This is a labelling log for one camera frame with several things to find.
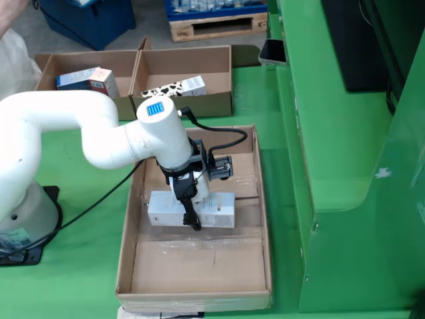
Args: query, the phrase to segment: blue crate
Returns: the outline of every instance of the blue crate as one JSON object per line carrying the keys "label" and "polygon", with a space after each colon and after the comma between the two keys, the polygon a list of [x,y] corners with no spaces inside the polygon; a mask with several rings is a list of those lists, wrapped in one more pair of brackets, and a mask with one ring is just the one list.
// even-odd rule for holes
{"label": "blue crate", "polygon": [[85,5],[71,0],[39,0],[39,3],[52,30],[97,51],[135,28],[131,0],[91,0]]}
{"label": "blue crate", "polygon": [[262,13],[267,5],[258,0],[165,0],[165,9],[168,21],[179,21]]}

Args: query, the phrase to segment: person's arm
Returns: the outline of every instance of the person's arm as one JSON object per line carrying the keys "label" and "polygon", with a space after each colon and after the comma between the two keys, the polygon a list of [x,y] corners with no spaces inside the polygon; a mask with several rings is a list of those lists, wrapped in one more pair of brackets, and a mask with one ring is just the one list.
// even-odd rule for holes
{"label": "person's arm", "polygon": [[25,10],[29,0],[0,0],[0,39]]}

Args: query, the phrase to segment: cow print box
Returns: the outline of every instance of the cow print box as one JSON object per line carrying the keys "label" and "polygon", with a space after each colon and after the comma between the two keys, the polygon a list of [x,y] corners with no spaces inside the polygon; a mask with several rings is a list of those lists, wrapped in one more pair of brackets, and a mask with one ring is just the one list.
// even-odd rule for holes
{"label": "cow print box", "polygon": [[178,81],[168,85],[146,90],[141,93],[143,98],[150,98],[152,96],[168,96],[170,98],[175,96],[198,96],[206,95],[205,83],[202,76],[198,75],[194,78]]}

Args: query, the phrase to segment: blue label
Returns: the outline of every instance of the blue label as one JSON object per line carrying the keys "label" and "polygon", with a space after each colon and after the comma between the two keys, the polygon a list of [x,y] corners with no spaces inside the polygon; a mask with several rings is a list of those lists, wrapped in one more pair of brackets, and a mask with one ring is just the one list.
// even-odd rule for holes
{"label": "blue label", "polygon": [[162,105],[162,102],[152,104],[147,107],[147,115],[149,116],[152,116],[161,112],[164,112],[164,105]]}

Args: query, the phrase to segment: concrete floor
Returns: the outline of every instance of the concrete floor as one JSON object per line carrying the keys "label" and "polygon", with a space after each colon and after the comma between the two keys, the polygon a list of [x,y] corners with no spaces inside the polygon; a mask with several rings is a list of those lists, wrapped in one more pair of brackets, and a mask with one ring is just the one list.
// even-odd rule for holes
{"label": "concrete floor", "polygon": [[[144,36],[149,36],[155,49],[202,47],[209,45],[247,44],[262,47],[266,33],[225,37],[218,39],[174,43],[171,39],[169,24],[165,13],[164,0],[133,0],[136,28],[128,30],[106,50],[136,49]],[[37,53],[63,53],[89,51],[90,49],[52,31],[41,11],[33,8],[31,1],[25,12],[17,19],[13,29],[27,43],[29,55]]]}

